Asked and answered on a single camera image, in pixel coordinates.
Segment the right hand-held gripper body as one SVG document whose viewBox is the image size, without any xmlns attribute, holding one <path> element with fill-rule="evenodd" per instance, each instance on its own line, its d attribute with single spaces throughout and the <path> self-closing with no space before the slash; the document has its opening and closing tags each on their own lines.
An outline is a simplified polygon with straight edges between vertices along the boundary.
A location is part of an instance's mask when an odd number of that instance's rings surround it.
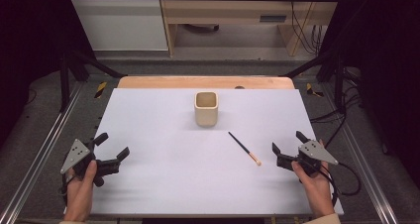
<svg viewBox="0 0 420 224">
<path fill-rule="evenodd" d="M 298 155 L 291 157 L 281 153 L 276 156 L 276 165 L 293 170 L 292 162 L 298 162 L 307 175 L 321 170 L 322 162 L 337 165 L 339 162 L 317 141 L 310 140 L 298 148 Z"/>
</svg>

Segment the black curtain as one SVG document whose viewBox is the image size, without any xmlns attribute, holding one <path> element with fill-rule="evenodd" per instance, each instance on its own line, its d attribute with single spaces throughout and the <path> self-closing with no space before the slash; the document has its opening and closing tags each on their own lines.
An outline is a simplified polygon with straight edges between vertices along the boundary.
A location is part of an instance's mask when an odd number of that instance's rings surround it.
<svg viewBox="0 0 420 224">
<path fill-rule="evenodd" d="M 420 188 L 420 0 L 337 4 L 321 51 L 362 73 L 362 93 L 381 135 Z"/>
<path fill-rule="evenodd" d="M 0 0 L 0 148 L 30 84 L 59 70 L 61 57 L 73 51 L 95 57 L 71 0 Z"/>
</svg>

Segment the person's right hand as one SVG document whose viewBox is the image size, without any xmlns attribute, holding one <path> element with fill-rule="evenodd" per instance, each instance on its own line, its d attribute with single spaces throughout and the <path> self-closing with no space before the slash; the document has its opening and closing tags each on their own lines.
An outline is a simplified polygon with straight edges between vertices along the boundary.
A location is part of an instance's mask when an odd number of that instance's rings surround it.
<svg viewBox="0 0 420 224">
<path fill-rule="evenodd" d="M 321 173 L 309 176 L 298 162 L 291 163 L 293 171 L 303 184 L 310 209 L 315 218 L 334 214 L 330 182 Z"/>
</svg>

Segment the light wooden desk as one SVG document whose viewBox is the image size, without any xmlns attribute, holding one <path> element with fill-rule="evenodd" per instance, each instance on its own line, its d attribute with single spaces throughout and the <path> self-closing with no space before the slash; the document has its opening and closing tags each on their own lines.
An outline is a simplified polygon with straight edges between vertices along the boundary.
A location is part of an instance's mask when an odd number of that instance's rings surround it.
<svg viewBox="0 0 420 224">
<path fill-rule="evenodd" d="M 290 56 L 303 46 L 303 35 L 311 25 L 327 27 L 335 2 L 191 1 L 163 0 L 165 22 L 174 27 L 189 25 L 272 24 L 277 25 Z"/>
</svg>

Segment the black frame stand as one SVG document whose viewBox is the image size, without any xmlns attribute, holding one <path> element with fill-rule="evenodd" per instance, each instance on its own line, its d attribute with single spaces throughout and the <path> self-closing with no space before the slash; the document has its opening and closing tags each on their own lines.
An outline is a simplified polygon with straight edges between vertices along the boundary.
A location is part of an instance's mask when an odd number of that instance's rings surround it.
<svg viewBox="0 0 420 224">
<path fill-rule="evenodd" d="M 114 77 L 122 78 L 123 73 L 120 73 L 107 65 L 99 62 L 93 56 L 87 56 L 79 51 L 68 51 L 64 53 L 60 59 L 59 74 L 60 74 L 60 91 L 61 91 L 61 107 L 60 112 L 63 112 L 70 103 L 69 91 L 69 77 L 68 73 L 71 71 L 77 81 L 86 81 L 89 73 L 85 68 L 86 64 L 90 64 L 102 72 Z"/>
<path fill-rule="evenodd" d="M 281 77 L 294 78 L 315 65 L 320 65 L 320 69 L 316 75 L 319 82 L 327 82 L 332 75 L 335 75 L 334 105 L 340 113 L 344 114 L 346 111 L 343 92 L 345 67 L 339 51 L 327 50 L 323 54 L 305 62 L 303 65 L 300 65 L 298 68 L 287 72 L 286 74 L 282 74 Z"/>
</svg>

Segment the person's left hand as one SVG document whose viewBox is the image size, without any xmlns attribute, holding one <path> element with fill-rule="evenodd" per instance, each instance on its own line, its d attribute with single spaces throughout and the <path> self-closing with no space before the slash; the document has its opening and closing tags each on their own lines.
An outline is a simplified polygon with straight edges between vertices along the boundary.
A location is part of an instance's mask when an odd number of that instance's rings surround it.
<svg viewBox="0 0 420 224">
<path fill-rule="evenodd" d="M 95 161 L 89 163 L 83 179 L 77 177 L 72 168 L 67 172 L 72 180 L 67 185 L 67 205 L 63 220 L 87 220 L 92 208 L 93 179 L 96 172 Z"/>
</svg>

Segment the white table sheet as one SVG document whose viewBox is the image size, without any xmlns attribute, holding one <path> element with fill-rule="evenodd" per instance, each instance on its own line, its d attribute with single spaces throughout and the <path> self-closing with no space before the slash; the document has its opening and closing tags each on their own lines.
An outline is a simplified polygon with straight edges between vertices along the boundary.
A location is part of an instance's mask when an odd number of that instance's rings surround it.
<svg viewBox="0 0 420 224">
<path fill-rule="evenodd" d="M 220 89 L 217 124 L 196 124 L 193 89 L 113 90 L 99 132 L 100 160 L 130 154 L 95 189 L 92 212 L 113 217 L 307 214 L 303 186 L 276 165 L 271 143 L 294 156 L 314 132 L 296 89 Z M 261 162 L 259 167 L 231 132 Z"/>
</svg>

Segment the beige square pen holder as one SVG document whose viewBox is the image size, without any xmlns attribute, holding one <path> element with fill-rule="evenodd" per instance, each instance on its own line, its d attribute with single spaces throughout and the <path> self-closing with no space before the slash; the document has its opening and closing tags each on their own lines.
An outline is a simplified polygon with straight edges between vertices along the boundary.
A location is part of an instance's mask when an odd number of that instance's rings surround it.
<svg viewBox="0 0 420 224">
<path fill-rule="evenodd" d="M 213 127 L 218 121 L 218 95 L 213 91 L 199 91 L 194 98 L 195 122 L 201 127 Z"/>
</svg>

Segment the aluminium floor rail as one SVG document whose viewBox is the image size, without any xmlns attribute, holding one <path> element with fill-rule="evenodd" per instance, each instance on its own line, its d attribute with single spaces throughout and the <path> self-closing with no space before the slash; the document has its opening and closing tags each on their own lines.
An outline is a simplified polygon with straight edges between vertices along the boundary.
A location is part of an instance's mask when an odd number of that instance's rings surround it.
<svg viewBox="0 0 420 224">
<path fill-rule="evenodd" d="M 48 135 L 44 139 L 37 155 L 18 186 L 14 196 L 0 215 L 0 224 L 14 224 L 17 220 L 29 194 L 31 193 L 50 156 L 50 153 L 55 146 L 64 125 L 66 124 L 68 117 L 73 110 L 75 103 L 77 102 L 77 99 L 79 98 L 79 94 L 83 86 L 83 82 L 74 83 L 68 103 L 64 106 L 64 109 L 58 113 Z"/>
<path fill-rule="evenodd" d="M 379 184 L 373 164 L 377 161 L 374 134 L 360 106 L 360 95 L 352 86 L 345 86 L 347 114 L 334 114 L 329 122 L 315 125 L 316 135 L 324 143 L 331 141 L 328 150 L 338 160 L 352 168 L 361 181 L 361 191 L 355 195 L 341 195 L 345 223 L 400 224 L 383 188 Z"/>
</svg>

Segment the white cabinet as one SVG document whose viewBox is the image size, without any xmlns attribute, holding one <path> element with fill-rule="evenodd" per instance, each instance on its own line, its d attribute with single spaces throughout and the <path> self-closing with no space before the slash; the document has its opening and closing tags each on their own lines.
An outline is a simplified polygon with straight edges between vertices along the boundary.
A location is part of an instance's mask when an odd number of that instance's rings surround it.
<svg viewBox="0 0 420 224">
<path fill-rule="evenodd" d="M 167 51 L 158 0 L 73 0 L 96 52 Z"/>
</svg>

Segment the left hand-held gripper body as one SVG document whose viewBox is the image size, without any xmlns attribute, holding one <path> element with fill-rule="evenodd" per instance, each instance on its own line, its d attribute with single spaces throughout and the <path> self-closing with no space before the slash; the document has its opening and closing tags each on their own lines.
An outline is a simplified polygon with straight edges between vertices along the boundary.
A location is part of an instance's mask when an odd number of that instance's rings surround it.
<svg viewBox="0 0 420 224">
<path fill-rule="evenodd" d="M 104 184 L 103 177 L 105 175 L 119 172 L 121 162 L 117 160 L 117 157 L 113 160 L 107 161 L 97 160 L 94 154 L 95 147 L 96 145 L 93 143 L 93 140 L 89 143 L 83 143 L 78 139 L 74 140 L 60 169 L 60 173 L 63 175 L 63 181 L 65 184 L 68 184 L 72 180 L 72 176 L 67 174 L 71 168 L 75 171 L 75 175 L 77 177 L 84 177 L 87 167 L 91 161 L 95 161 L 97 164 L 97 172 L 93 179 L 93 183 L 97 187 Z"/>
</svg>

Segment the yellow-black tape strip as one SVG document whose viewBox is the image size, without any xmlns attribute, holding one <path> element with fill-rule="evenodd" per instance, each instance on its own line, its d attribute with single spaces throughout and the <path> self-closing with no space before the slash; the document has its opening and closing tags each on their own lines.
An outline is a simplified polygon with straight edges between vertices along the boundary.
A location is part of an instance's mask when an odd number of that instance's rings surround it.
<svg viewBox="0 0 420 224">
<path fill-rule="evenodd" d="M 103 93 L 106 85 L 107 85 L 107 82 L 106 81 L 102 81 L 102 82 L 99 83 L 99 85 L 97 87 L 97 90 L 96 90 L 96 93 L 94 95 L 94 98 L 95 99 L 101 97 L 101 95 L 102 95 L 102 93 Z"/>
<path fill-rule="evenodd" d="M 306 92 L 309 95 L 314 95 L 314 96 L 317 96 L 317 97 L 324 97 L 324 93 L 323 92 L 314 91 L 313 90 L 313 87 L 312 87 L 312 85 L 310 83 L 307 83 L 306 84 Z"/>
</svg>

